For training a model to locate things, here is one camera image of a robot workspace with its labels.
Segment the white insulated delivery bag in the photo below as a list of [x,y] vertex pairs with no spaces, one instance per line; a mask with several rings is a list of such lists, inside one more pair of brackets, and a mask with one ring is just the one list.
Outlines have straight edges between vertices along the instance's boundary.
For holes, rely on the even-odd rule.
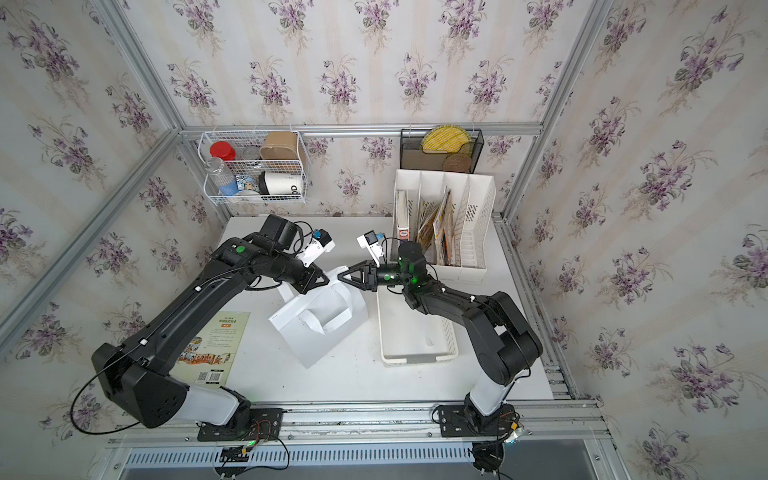
[[269,321],[307,369],[369,319],[362,292],[337,278],[347,269],[342,265],[330,270],[327,285],[304,295],[290,286],[278,288],[285,304]]

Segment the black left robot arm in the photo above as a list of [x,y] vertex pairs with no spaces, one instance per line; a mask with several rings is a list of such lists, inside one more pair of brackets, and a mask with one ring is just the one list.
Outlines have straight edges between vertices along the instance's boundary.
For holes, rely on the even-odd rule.
[[298,223],[269,215],[259,231],[221,243],[201,273],[157,317],[119,345],[92,355],[107,400],[140,425],[171,420],[221,427],[236,437],[250,428],[251,403],[241,394],[189,385],[171,371],[183,351],[235,296],[271,279],[303,295],[328,284],[316,259],[334,247],[324,229],[304,233]]

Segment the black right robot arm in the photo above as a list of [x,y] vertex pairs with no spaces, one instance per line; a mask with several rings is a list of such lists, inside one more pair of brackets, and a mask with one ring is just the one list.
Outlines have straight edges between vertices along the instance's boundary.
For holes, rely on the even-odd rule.
[[361,291],[399,286],[410,309],[465,329],[482,370],[465,397],[466,416],[476,422],[502,416],[513,384],[528,377],[543,354],[541,340],[508,293],[475,295],[447,286],[431,274],[416,242],[400,243],[394,263],[362,261],[342,270],[337,278]]

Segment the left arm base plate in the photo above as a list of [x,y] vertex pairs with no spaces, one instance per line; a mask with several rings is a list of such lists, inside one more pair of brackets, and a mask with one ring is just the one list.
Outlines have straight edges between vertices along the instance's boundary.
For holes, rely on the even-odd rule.
[[248,415],[243,412],[224,426],[204,424],[197,434],[198,442],[226,442],[267,440],[280,433],[285,411],[281,408],[252,408]]

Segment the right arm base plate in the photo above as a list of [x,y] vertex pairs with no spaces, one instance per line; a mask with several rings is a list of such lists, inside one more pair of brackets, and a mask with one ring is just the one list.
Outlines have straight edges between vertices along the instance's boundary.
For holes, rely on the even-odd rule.
[[521,426],[520,415],[511,404],[502,404],[489,416],[483,416],[470,403],[439,404],[430,414],[442,438],[507,439]]

